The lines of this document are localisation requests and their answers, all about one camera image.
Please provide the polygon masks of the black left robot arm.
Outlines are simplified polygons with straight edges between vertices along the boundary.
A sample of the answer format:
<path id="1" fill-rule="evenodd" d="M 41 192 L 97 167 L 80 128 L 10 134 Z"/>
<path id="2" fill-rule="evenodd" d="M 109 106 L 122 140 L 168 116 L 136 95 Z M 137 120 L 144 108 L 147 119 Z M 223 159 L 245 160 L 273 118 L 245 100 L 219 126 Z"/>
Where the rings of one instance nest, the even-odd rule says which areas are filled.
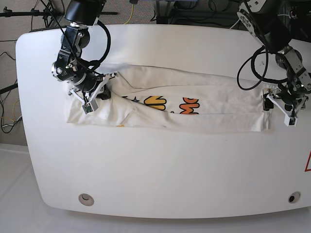
<path id="1" fill-rule="evenodd" d="M 270 111 L 277 106 L 285 115 L 284 122 L 288 126 L 296 124 L 297 114 L 305 108 L 305 102 L 311 93 L 311 74 L 302 63 L 301 54 L 289 45 L 290 31 L 278 17 L 279 0 L 242 0 L 239 4 L 237 16 L 249 33 L 262 46 L 247 60 L 252 73 L 258 82 L 251 87 L 256 88 L 262 82 L 277 85 L 277 91 L 266 89 L 263 91 L 263 110 Z M 258 74 L 255 60 L 265 54 L 275 55 L 276 64 L 286 70 L 286 78 L 282 80 L 266 78 L 267 69 Z"/>

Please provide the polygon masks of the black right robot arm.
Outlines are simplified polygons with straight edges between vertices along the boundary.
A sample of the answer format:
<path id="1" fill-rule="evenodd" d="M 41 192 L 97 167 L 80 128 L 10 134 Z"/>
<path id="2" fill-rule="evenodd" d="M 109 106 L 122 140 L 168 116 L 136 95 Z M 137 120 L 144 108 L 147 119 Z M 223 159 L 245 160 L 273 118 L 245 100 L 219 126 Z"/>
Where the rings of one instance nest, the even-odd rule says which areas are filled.
<path id="1" fill-rule="evenodd" d="M 61 48 L 57 60 L 52 65 L 52 75 L 60 82 L 68 82 L 74 89 L 81 91 L 82 103 L 89 107 L 91 98 L 98 95 L 106 100 L 110 91 L 104 84 L 104 74 L 96 72 L 106 59 L 111 47 L 111 35 L 108 28 L 98 20 L 105 0 L 72 0 L 65 13 L 70 25 L 62 30 Z M 106 49 L 98 60 L 86 61 L 81 58 L 82 49 L 90 41 L 89 26 L 95 22 L 105 31 L 107 36 Z"/>

